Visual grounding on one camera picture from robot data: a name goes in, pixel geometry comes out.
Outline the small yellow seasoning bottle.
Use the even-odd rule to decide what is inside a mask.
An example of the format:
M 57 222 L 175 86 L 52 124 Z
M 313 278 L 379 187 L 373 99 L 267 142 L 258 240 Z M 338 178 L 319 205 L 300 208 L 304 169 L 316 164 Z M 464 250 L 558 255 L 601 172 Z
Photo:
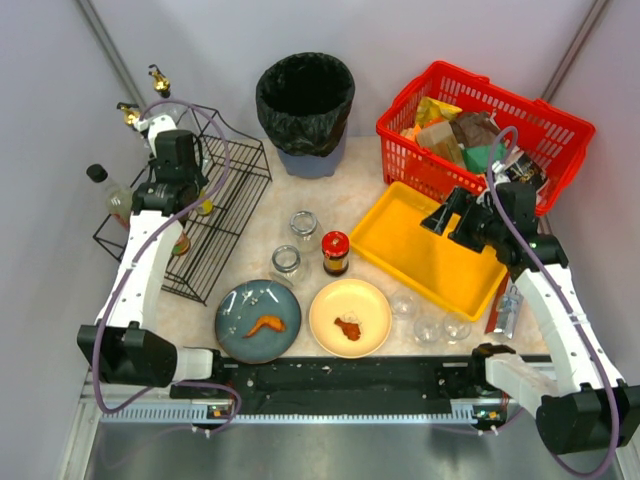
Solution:
M 213 203 L 210 199 L 204 200 L 197 208 L 196 213 L 200 216 L 208 216 L 214 210 Z

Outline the black-capped dark sauce bottle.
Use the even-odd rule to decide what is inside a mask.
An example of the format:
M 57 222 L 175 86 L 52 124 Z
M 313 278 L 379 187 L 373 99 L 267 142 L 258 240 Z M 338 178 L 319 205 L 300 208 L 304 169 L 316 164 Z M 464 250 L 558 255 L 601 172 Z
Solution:
M 130 229 L 132 190 L 116 182 L 101 164 L 92 164 L 86 169 L 89 179 L 103 189 L 106 208 L 124 229 Z

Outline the red-brown sauce bottle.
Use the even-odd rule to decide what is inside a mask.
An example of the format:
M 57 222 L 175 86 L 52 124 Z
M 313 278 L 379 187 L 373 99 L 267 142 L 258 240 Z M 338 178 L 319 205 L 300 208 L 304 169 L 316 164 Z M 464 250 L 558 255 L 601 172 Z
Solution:
M 172 254 L 174 256 L 182 256 L 186 254 L 191 248 L 191 241 L 185 231 L 182 231 L 178 240 L 172 248 Z

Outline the gold-capped glass bottle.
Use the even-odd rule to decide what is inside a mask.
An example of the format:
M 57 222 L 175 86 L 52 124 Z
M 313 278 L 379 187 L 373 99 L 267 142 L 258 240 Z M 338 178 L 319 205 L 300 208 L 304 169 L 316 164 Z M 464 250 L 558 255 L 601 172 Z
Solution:
M 171 93 L 171 82 L 161 72 L 156 64 L 148 66 L 148 75 L 152 77 L 153 89 L 163 100 L 173 100 Z M 169 115 L 176 126 L 183 129 L 189 129 L 188 109 L 179 104 L 163 104 L 156 108 L 158 113 Z
M 134 103 L 118 102 L 116 109 L 123 114 L 125 125 L 134 131 L 142 139 L 144 146 L 150 150 L 149 129 L 151 121 L 140 118 L 141 112 L 139 106 Z

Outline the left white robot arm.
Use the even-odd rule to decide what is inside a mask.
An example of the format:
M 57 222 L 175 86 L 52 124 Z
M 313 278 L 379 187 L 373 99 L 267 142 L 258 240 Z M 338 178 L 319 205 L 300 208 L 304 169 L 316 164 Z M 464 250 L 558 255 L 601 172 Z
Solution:
M 152 151 L 150 178 L 132 197 L 128 240 L 117 277 L 92 325 L 83 325 L 77 344 L 98 382 L 166 387 L 209 378 L 214 353 L 178 347 L 156 334 L 157 301 L 175 244 L 191 210 L 203 204 L 207 182 L 194 133 L 169 114 L 138 120 Z

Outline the yellow plastic tray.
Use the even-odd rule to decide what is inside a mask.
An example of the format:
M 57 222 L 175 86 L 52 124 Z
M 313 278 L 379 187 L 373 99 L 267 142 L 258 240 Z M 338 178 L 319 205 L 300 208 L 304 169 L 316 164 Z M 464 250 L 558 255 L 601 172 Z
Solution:
M 444 310 L 478 320 L 506 275 L 495 250 L 467 250 L 421 226 L 435 200 L 392 183 L 349 235 L 351 250 Z

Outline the silver foil packet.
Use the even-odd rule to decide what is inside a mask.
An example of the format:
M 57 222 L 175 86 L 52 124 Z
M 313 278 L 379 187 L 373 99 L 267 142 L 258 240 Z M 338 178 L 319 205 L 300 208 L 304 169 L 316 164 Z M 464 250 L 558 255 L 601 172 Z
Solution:
M 485 333 L 512 339 L 523 303 L 523 295 L 511 279 L 506 278 L 494 298 Z

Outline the left small glass cup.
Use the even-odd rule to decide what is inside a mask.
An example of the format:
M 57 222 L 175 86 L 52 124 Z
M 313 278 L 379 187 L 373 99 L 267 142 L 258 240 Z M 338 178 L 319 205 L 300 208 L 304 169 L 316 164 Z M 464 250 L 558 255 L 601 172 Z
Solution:
M 399 320 L 414 319 L 420 312 L 415 295 L 408 290 L 397 290 L 389 299 L 393 317 Z

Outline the small glass cup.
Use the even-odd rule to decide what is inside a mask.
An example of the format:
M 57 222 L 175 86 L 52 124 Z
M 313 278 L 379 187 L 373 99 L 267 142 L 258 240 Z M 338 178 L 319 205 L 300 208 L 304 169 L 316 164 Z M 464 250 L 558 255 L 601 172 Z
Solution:
M 420 312 L 415 295 L 408 290 L 397 290 L 389 299 L 393 317 L 399 320 L 414 319 Z
M 443 319 L 443 328 L 450 341 L 462 341 L 469 337 L 472 323 L 458 313 L 449 312 Z
M 417 343 L 436 343 L 442 337 L 442 321 L 433 316 L 421 316 L 414 321 L 413 334 Z

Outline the rear empty glass jar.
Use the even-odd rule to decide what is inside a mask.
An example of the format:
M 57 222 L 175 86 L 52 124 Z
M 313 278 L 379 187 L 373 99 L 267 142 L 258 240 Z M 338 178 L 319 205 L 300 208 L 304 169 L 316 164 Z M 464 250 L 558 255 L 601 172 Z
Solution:
M 289 229 L 301 253 L 311 253 L 320 248 L 323 231 L 317 216 L 308 210 L 295 212 L 289 221 Z

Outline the empty glass jar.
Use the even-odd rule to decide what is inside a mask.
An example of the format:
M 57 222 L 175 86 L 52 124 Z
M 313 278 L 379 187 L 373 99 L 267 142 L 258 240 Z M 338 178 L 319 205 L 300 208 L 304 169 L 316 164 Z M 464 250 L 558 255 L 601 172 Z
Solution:
M 289 221 L 289 229 L 301 253 L 311 253 L 320 248 L 323 231 L 317 216 L 308 210 L 295 212 Z
M 271 255 L 270 276 L 290 289 L 301 286 L 309 277 L 307 258 L 293 245 L 281 245 Z

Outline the front empty glass jar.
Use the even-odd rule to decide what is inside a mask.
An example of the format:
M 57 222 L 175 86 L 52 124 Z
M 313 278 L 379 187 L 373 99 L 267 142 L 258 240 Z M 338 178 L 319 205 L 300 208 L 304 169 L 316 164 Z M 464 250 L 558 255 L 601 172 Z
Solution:
M 307 258 L 293 245 L 281 245 L 271 255 L 270 276 L 290 289 L 301 286 L 309 277 Z

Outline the chicken drumstick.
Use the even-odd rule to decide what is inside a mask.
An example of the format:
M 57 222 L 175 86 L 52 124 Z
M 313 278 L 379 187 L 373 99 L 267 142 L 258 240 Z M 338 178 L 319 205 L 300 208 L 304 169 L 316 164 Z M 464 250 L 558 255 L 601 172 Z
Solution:
M 361 326 L 358 322 L 336 318 L 334 324 L 339 327 L 343 335 L 350 341 L 358 341 L 361 337 Z

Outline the blue ceramic plate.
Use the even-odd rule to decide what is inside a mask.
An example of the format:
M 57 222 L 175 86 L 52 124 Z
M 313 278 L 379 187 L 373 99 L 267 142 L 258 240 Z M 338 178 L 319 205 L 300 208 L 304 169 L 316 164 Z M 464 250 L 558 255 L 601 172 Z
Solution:
M 269 280 L 251 280 L 231 290 L 216 311 L 214 331 L 222 350 L 247 364 L 281 357 L 296 340 L 302 321 L 292 291 Z

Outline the chicken wing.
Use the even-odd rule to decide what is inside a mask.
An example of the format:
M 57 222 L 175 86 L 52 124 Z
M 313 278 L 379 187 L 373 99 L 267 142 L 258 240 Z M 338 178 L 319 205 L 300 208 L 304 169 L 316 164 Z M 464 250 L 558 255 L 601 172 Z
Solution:
M 283 333 L 287 330 L 287 326 L 281 318 L 274 315 L 263 315 L 256 320 L 254 325 L 244 335 L 244 338 L 251 338 L 264 328 L 276 333 Z

